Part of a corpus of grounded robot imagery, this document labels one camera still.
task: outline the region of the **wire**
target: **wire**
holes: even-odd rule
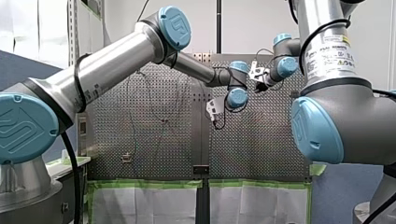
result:
[[[289,8],[290,8],[290,14],[293,17],[293,20],[296,22],[296,24],[298,24],[298,19],[296,17],[296,14],[295,14],[294,8],[293,8],[293,0],[289,0]]]
[[[91,54],[84,54],[79,57],[76,61],[74,67],[74,83],[76,87],[76,92],[78,94],[78,98],[81,101],[81,108],[79,109],[78,113],[82,113],[87,108],[87,100],[85,99],[84,91],[82,90],[81,83],[79,82],[78,72],[79,72],[79,65],[81,64],[82,60],[86,57],[90,56]]]
[[[75,191],[75,214],[74,214],[74,223],[79,224],[79,218],[81,215],[81,188],[79,184],[79,174],[78,174],[78,164],[76,159],[76,154],[73,150],[72,144],[70,143],[69,136],[67,136],[67,132],[61,134],[62,139],[64,140],[64,146],[66,147],[67,154],[69,154],[70,162],[72,163],[72,173],[74,178],[74,191]]]
[[[274,88],[269,88],[270,91],[280,91],[283,88],[283,84],[285,83],[285,79],[282,80],[282,82],[280,83],[280,86],[276,89]]]
[[[301,70],[301,73],[303,74],[303,76],[304,76],[303,57],[305,55],[306,48],[308,48],[308,45],[311,43],[311,41],[318,34],[320,34],[322,31],[325,31],[327,28],[329,28],[330,26],[332,26],[332,25],[334,25],[336,23],[345,23],[346,24],[346,28],[348,28],[349,25],[350,25],[350,21],[347,20],[347,19],[338,19],[338,20],[330,21],[328,23],[320,25],[318,27],[318,29],[316,29],[312,34],[310,34],[308,36],[308,38],[305,40],[305,42],[303,43],[303,46],[301,47],[301,51],[300,51],[300,57],[299,57],[300,70]]]
[[[265,51],[267,51],[268,53],[274,55],[274,53],[273,53],[271,50],[269,50],[269,49],[259,49],[259,50],[257,51],[257,53],[256,53],[256,56],[254,57],[255,60],[257,60],[257,57],[259,56],[259,53],[262,52],[263,50],[265,50]]]
[[[222,69],[227,70],[227,72],[229,73],[230,77],[232,77],[234,80],[236,80],[237,82],[239,82],[239,84],[240,84],[242,87],[244,87],[246,90],[248,89],[248,86],[247,86],[243,81],[241,81],[240,79],[236,78],[236,77],[233,75],[233,71],[231,71],[230,67],[214,66],[213,68],[215,68],[215,69],[222,68]],[[231,83],[231,79],[230,79],[230,82],[228,83],[228,88],[231,87],[230,83]],[[227,95],[224,97],[223,124],[219,127],[219,126],[217,125],[218,122],[217,122],[216,120],[213,120],[213,126],[215,127],[215,130],[222,130],[222,129],[224,129],[225,124],[226,124],[226,113],[227,113],[227,111],[229,111],[229,112],[231,112],[231,113],[235,113],[235,114],[236,114],[236,113],[240,113],[240,112],[242,112],[242,111],[247,107],[247,105],[248,105],[248,101],[247,101],[242,109],[240,109],[240,110],[230,110],[230,109],[227,108],[227,106],[226,106],[227,98],[228,98],[228,95],[229,95],[229,94],[230,94],[230,93],[228,92]]]
[[[371,223],[376,217],[378,217],[379,214],[389,208],[394,202],[396,202],[396,193],[394,193],[390,198],[387,199],[386,202],[381,204],[381,206],[379,206],[372,214],[370,214],[370,216],[364,220],[363,224]]]
[[[396,93],[391,92],[391,91],[373,90],[373,93],[383,94],[383,95],[387,95],[392,98],[396,98]]]
[[[143,13],[145,12],[145,9],[146,9],[146,6],[148,5],[148,3],[149,3],[149,0],[146,1],[145,5],[143,5],[142,11],[140,12],[140,15],[139,15],[139,17],[137,18],[137,21],[136,21],[136,22],[140,21],[140,18],[142,18],[142,15],[143,15]]]
[[[131,104],[131,95],[130,94],[130,88],[129,88],[129,83],[131,81],[131,76],[128,77],[128,80],[126,82],[126,92],[127,92],[127,99],[128,99],[128,104]],[[136,171],[136,167],[134,164],[134,158],[136,157],[136,153],[137,153],[137,139],[136,139],[136,127],[134,126],[134,120],[133,120],[133,116],[132,116],[132,112],[130,109],[128,109],[128,115],[129,115],[129,120],[131,121],[131,126],[132,126],[132,130],[133,130],[133,138],[134,138],[134,153],[132,154],[132,169],[134,171],[134,175],[136,177],[136,179],[138,179],[138,174]]]

